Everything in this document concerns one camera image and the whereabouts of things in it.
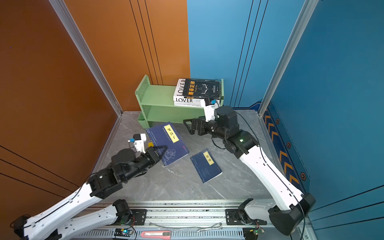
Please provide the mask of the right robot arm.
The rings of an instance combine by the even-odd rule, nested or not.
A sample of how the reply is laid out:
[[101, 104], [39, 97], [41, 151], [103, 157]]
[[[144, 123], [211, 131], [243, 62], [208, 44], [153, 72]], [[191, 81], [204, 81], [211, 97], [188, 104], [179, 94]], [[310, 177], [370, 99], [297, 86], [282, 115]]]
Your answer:
[[254, 131], [240, 129], [240, 113], [223, 106], [205, 116], [186, 119], [183, 124], [191, 135], [211, 135], [223, 141], [224, 149], [235, 155], [258, 177], [275, 204], [267, 210], [268, 218], [283, 235], [290, 235], [316, 203], [310, 193], [303, 193], [283, 175], [261, 148]]

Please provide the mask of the white LOVER magazine book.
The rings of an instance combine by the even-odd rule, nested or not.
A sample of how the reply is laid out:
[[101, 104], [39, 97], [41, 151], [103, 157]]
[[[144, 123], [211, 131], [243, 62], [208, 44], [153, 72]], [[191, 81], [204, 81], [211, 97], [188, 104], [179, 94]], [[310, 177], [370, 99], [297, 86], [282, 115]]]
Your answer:
[[[184, 85], [185, 85], [185, 80], [186, 79], [179, 79], [174, 95], [173, 95], [173, 101], [174, 102], [180, 102], [180, 103], [186, 103], [186, 104], [201, 104], [201, 100], [203, 99], [192, 99], [192, 98], [186, 98], [182, 96]], [[223, 99], [222, 96], [222, 82], [221, 82], [221, 97], [218, 101], [219, 104], [221, 104], [221, 100]]]

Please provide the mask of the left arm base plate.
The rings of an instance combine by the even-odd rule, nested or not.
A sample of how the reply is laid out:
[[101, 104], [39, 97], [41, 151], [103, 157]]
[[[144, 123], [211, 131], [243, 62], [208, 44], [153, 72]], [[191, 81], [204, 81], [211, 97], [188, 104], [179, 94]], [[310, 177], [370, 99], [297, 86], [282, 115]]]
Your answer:
[[147, 218], [146, 209], [132, 209], [132, 214], [129, 217], [129, 221], [126, 223], [127, 226], [144, 226]]

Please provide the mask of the aluminium rail frame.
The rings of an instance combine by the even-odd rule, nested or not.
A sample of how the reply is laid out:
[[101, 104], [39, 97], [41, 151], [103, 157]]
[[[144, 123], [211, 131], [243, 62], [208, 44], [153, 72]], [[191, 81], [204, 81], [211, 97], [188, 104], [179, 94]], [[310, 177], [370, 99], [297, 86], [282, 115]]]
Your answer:
[[[226, 209], [239, 209], [244, 200], [192, 200], [192, 201], [143, 201], [129, 202], [130, 209], [146, 209], [144, 226], [127, 226], [115, 223], [89, 230], [69, 240], [120, 240], [114, 238], [116, 228], [133, 229], [135, 237], [124, 240], [159, 240], [141, 238], [143, 231], [171, 231], [171, 240], [244, 240], [243, 228], [263, 228], [265, 233], [258, 240], [314, 240], [316, 239], [311, 222], [306, 219], [289, 235], [280, 233], [267, 216], [267, 210], [273, 206], [272, 200], [253, 201], [250, 209], [252, 220], [267, 221], [267, 225], [234, 225], [226, 223]], [[81, 213], [81, 216], [100, 211], [109, 205], [95, 204]], [[221, 230], [197, 233], [198, 228], [207, 228], [222, 224]]]

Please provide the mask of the red utility knife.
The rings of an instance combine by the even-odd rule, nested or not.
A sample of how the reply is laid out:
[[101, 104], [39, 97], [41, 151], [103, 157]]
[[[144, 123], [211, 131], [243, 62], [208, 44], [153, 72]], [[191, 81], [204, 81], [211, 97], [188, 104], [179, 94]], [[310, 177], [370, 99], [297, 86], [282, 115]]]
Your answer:
[[144, 239], [159, 239], [159, 240], [170, 240], [171, 231], [143, 231], [141, 232], [141, 238]]

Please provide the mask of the silver open-end wrench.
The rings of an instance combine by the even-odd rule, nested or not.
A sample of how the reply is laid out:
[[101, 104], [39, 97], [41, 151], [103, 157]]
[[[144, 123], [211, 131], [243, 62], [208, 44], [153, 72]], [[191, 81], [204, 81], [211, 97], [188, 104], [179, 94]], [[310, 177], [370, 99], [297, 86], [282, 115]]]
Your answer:
[[211, 230], [221, 230], [222, 228], [223, 228], [222, 224], [219, 223], [217, 226], [215, 225], [207, 228], [198, 228], [197, 233], [211, 231]]

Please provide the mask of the green circuit board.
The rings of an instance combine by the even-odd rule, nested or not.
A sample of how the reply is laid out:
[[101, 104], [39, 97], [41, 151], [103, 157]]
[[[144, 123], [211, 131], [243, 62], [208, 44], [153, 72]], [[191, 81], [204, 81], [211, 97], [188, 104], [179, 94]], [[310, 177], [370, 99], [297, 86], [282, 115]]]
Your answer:
[[245, 240], [257, 240], [264, 233], [265, 230], [263, 228], [243, 228]]
[[114, 231], [114, 238], [115, 239], [130, 239], [135, 237], [135, 232], [133, 229], [127, 229], [127, 228], [116, 228]]

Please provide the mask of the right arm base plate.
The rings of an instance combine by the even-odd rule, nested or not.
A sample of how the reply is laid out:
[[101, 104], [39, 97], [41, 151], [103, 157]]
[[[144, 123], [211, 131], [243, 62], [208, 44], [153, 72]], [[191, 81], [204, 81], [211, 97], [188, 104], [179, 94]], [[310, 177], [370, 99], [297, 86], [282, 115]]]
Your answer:
[[267, 225], [267, 221], [252, 220], [244, 210], [239, 209], [226, 209], [226, 223], [229, 226], [234, 225]]

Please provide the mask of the black book with gold title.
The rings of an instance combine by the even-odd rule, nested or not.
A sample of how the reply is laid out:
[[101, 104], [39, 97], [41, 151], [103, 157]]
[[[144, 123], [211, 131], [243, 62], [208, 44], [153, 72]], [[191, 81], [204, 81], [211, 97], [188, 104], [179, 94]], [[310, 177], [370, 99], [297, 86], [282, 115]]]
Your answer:
[[186, 79], [183, 97], [192, 99], [215, 99], [221, 97], [221, 81]]

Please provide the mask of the green wooden two-tier shelf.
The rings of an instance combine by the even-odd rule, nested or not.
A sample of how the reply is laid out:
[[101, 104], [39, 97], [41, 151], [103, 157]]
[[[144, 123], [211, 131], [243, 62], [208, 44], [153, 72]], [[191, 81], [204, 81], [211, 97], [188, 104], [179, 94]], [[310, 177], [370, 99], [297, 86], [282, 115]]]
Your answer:
[[151, 128], [155, 122], [181, 124], [183, 120], [205, 115], [203, 108], [174, 106], [176, 86], [152, 85], [148, 75], [143, 77], [135, 95], [142, 111], [138, 121], [144, 129]]

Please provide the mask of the dark blue book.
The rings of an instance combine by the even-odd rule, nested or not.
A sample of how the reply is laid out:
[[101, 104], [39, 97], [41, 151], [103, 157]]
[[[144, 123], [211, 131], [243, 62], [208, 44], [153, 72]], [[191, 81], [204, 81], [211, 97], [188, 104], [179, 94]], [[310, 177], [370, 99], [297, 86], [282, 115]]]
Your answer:
[[176, 131], [176, 128], [170, 122], [148, 128], [146, 132], [154, 146], [168, 147], [162, 157], [162, 162], [165, 167], [190, 153], [181, 136]]
[[214, 160], [213, 155], [208, 149], [202, 150], [201, 152], [191, 156], [190, 159], [203, 184], [223, 173], [222, 169]]

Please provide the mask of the white book with brown blocks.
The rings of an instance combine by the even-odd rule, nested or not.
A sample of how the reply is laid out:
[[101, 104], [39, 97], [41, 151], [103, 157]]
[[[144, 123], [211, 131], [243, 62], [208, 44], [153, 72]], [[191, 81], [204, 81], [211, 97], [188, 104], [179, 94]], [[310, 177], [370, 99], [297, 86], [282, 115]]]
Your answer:
[[204, 108], [206, 106], [203, 106], [201, 104], [186, 104], [186, 103], [180, 103], [180, 102], [174, 102], [174, 106], [177, 107], [189, 107], [189, 108]]

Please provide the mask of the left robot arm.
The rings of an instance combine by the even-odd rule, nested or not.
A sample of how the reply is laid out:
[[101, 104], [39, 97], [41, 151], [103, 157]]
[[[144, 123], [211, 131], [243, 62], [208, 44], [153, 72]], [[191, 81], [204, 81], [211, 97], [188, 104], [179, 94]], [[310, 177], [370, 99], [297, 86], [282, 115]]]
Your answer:
[[117, 200], [92, 214], [77, 215], [121, 190], [129, 180], [146, 174], [162, 160], [167, 149], [167, 146], [154, 146], [143, 153], [123, 149], [74, 193], [40, 214], [20, 216], [10, 227], [21, 240], [69, 240], [98, 227], [125, 224], [133, 215], [125, 200]]

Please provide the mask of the right green circuit board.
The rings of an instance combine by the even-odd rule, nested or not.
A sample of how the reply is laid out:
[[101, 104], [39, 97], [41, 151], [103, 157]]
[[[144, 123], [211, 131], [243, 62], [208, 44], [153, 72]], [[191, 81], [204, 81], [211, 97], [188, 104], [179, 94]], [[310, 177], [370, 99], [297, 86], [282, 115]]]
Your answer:
[[265, 230], [263, 228], [243, 228], [245, 240], [257, 240], [264, 233]]

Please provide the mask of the left green circuit board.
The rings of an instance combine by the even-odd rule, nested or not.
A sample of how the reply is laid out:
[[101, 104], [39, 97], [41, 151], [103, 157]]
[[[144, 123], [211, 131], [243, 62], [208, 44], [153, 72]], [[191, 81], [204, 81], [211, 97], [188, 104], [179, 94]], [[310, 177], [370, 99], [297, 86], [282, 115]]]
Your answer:
[[127, 228], [116, 228], [114, 231], [114, 238], [115, 239], [130, 239], [135, 237], [135, 232], [133, 229], [127, 229]]

